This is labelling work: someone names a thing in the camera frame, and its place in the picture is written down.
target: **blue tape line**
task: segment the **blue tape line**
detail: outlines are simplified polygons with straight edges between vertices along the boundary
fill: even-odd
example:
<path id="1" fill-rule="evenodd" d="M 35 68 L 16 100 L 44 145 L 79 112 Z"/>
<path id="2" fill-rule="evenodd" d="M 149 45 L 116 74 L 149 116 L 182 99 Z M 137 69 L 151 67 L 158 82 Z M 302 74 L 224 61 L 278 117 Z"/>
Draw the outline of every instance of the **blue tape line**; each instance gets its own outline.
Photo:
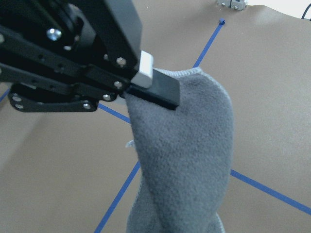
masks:
<path id="1" fill-rule="evenodd" d="M 128 118 L 127 116 L 125 115 L 122 115 L 121 113 L 118 113 L 116 112 L 115 110 L 111 109 L 111 108 L 108 108 L 106 107 L 105 105 L 102 105 L 101 103 L 98 104 L 98 107 L 108 113 L 110 113 L 111 115 L 114 115 L 115 117 L 121 119 L 121 120 L 124 120 L 125 122 L 131 124 L 131 121 L 130 121 L 130 118 Z"/>
<path id="2" fill-rule="evenodd" d="M 301 203 L 299 203 L 299 202 L 297 202 L 297 201 L 295 201 L 295 200 L 293 200 L 293 199 L 291 199 L 291 198 L 289 198 L 289 197 L 287 197 L 287 196 L 285 196 L 285 195 L 283 195 L 283 194 L 281 194 L 281 193 L 279 193 L 279 192 L 277 192 L 277 191 L 275 191 L 275 190 L 273 190 L 273 189 L 271 189 L 271 188 L 269 188 L 269 187 L 267 187 L 267 186 L 265 186 L 265 185 L 263 185 L 257 181 L 254 181 L 251 178 L 248 178 L 247 176 L 244 176 L 235 170 L 231 170 L 231 175 L 233 177 L 235 177 L 235 178 L 237 178 L 237 179 L 239 179 L 239 180 L 241 180 L 241 181 L 243 181 L 243 182 L 259 189 L 259 190 L 261 190 L 262 192 L 265 192 L 265 193 L 271 195 L 272 197 L 275 197 L 275 198 L 291 205 L 292 207 L 294 207 L 298 210 L 301 210 L 302 212 L 305 212 L 308 215 L 311 215 L 311 208 L 309 208 L 308 206 L 305 206 L 305 205 L 303 205 L 303 204 L 301 204 Z"/>
<path id="3" fill-rule="evenodd" d="M 10 89 L 7 89 L 5 91 L 5 93 L 0 97 L 0 102 L 7 96 L 7 94 L 9 94 L 9 92 L 10 92 Z"/>
<path id="4" fill-rule="evenodd" d="M 211 36 L 211 38 L 209 39 L 209 41 L 207 42 L 207 44 L 205 45 L 202 53 L 200 54 L 198 60 L 195 62 L 193 68 L 198 67 L 201 63 L 201 61 L 203 60 L 204 56 L 206 55 L 209 47 L 212 45 L 213 41 L 215 40 L 217 34 L 219 33 L 220 29 L 223 27 L 223 25 L 225 24 L 225 20 L 223 18 L 221 18 L 220 23 L 218 24 L 217 28 L 215 29 L 213 35 Z"/>
<path id="5" fill-rule="evenodd" d="M 123 184 L 122 188 L 120 189 L 119 193 L 117 194 L 117 196 L 115 197 L 115 199 L 111 203 L 109 209 L 107 210 L 106 214 L 102 218 L 101 222 L 98 224 L 98 226 L 97 226 L 96 230 L 94 231 L 94 233 L 100 233 L 102 231 L 102 229 L 106 225 L 108 219 L 110 218 L 111 214 L 113 213 L 113 211 L 117 207 L 118 203 L 120 202 L 121 198 L 123 197 L 123 195 L 124 195 L 125 191 L 127 190 L 128 186 L 130 185 L 130 183 L 134 179 L 135 175 L 137 174 L 139 168 L 140 168 L 140 162 L 138 161 L 136 163 L 136 165 L 134 166 L 133 170 L 131 171 L 130 175 L 126 179 L 125 183 Z"/>

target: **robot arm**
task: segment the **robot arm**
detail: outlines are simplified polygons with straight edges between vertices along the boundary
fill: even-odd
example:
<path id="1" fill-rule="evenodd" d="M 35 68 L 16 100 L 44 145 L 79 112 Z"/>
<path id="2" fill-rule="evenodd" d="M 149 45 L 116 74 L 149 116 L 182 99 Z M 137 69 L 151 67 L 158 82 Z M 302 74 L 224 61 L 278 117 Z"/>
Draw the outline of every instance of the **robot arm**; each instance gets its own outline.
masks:
<path id="1" fill-rule="evenodd" d="M 0 82 L 22 112 L 91 112 L 124 92 L 169 109 L 179 82 L 140 50 L 130 0 L 0 1 Z"/>

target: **gray towel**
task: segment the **gray towel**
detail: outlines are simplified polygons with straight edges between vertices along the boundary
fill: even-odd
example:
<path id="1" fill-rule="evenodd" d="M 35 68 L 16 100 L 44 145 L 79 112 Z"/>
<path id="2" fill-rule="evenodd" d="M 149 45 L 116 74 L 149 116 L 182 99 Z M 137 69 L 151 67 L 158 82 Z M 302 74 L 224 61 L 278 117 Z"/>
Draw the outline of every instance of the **gray towel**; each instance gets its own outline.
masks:
<path id="1" fill-rule="evenodd" d="M 164 71 L 180 81 L 175 110 L 125 94 L 142 177 L 127 233 L 222 233 L 233 114 L 224 88 L 200 68 Z"/>

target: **folded cloth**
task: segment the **folded cloth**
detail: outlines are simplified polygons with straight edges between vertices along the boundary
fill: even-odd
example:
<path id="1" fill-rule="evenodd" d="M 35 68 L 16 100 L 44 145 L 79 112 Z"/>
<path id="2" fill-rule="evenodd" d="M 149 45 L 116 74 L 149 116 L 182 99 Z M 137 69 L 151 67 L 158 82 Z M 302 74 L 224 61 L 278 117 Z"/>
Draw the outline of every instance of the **folded cloth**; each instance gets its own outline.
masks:
<path id="1" fill-rule="evenodd" d="M 224 88 L 200 68 L 159 70 L 180 81 L 168 110 L 125 94 L 142 177 L 127 233 L 223 233 L 233 114 Z"/>

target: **gray cloth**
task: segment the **gray cloth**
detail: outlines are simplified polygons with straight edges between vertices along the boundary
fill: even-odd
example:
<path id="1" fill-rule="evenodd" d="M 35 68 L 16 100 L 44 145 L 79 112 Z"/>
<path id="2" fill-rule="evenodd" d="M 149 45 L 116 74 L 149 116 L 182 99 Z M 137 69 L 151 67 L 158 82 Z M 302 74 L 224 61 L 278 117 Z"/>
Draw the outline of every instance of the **gray cloth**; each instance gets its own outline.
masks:
<path id="1" fill-rule="evenodd" d="M 227 92 L 200 68 L 180 81 L 175 110 L 125 94 L 142 178 L 127 233 L 221 233 L 233 141 Z"/>

